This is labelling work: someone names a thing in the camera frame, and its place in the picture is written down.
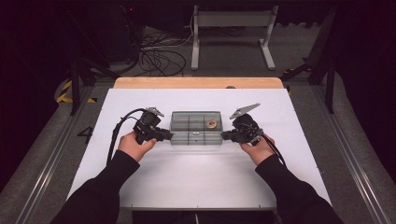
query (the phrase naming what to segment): small round object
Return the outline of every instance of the small round object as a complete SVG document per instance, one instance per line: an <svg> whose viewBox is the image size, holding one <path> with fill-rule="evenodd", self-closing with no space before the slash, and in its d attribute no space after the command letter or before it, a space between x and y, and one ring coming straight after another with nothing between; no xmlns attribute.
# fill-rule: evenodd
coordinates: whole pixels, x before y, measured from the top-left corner
<svg viewBox="0 0 396 224"><path fill-rule="evenodd" d="M216 126L218 126L218 122L215 119L211 119L206 122L206 128L208 129L214 129Z"/></svg>

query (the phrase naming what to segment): white board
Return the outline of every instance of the white board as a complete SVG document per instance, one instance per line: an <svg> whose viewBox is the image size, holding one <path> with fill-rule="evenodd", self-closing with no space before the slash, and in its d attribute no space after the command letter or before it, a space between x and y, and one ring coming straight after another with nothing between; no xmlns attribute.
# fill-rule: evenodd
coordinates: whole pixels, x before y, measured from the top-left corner
<svg viewBox="0 0 396 224"><path fill-rule="evenodd" d="M224 131L236 108L260 103L249 112L264 132L276 140L288 168L330 202L318 167L304 137L286 90L256 89L112 89L108 92L91 141L69 196L106 166L114 127L130 111L156 106L165 114L160 128L169 129L173 111L220 111ZM134 114L140 118L140 112ZM128 119L120 137L134 127ZM276 199L255 173L255 164L238 144L171 146L158 142L141 167L120 190L120 206L132 209L263 209L276 208Z"/></svg>

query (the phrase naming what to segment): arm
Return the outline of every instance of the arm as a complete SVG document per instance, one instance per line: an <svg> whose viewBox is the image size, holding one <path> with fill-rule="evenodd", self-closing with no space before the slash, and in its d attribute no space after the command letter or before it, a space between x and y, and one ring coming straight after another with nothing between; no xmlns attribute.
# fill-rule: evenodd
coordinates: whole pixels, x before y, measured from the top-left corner
<svg viewBox="0 0 396 224"><path fill-rule="evenodd" d="M280 163L263 138L255 147L241 144L241 148L258 165L256 172L274 192L277 210L284 224L343 223L312 186L299 180Z"/></svg>
<svg viewBox="0 0 396 224"><path fill-rule="evenodd" d="M119 191L139 168L139 161L154 147L152 139L144 145L135 141L135 133L120 140L111 163L95 178L85 182L64 204L51 223L116 223L120 211Z"/></svg>

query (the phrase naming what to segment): black sleeve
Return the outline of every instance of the black sleeve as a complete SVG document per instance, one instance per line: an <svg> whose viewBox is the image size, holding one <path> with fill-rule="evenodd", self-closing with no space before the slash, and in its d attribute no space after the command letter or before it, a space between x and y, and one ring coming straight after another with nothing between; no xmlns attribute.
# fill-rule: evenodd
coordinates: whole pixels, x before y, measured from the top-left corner
<svg viewBox="0 0 396 224"><path fill-rule="evenodd" d="M274 192L277 211L284 224L343 223L330 204L284 167L277 155L262 161L256 172Z"/></svg>
<svg viewBox="0 0 396 224"><path fill-rule="evenodd" d="M138 168L137 161L117 150L111 163L77 189L51 223L116 223L120 188Z"/></svg>

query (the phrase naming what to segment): transparent plastic container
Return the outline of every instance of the transparent plastic container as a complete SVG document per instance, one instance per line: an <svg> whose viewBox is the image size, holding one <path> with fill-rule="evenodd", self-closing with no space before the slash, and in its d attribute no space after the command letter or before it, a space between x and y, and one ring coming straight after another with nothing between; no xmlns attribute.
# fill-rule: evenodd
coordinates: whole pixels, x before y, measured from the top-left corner
<svg viewBox="0 0 396 224"><path fill-rule="evenodd" d="M171 144L175 146L219 146L222 144L219 111L175 111L172 113Z"/></svg>

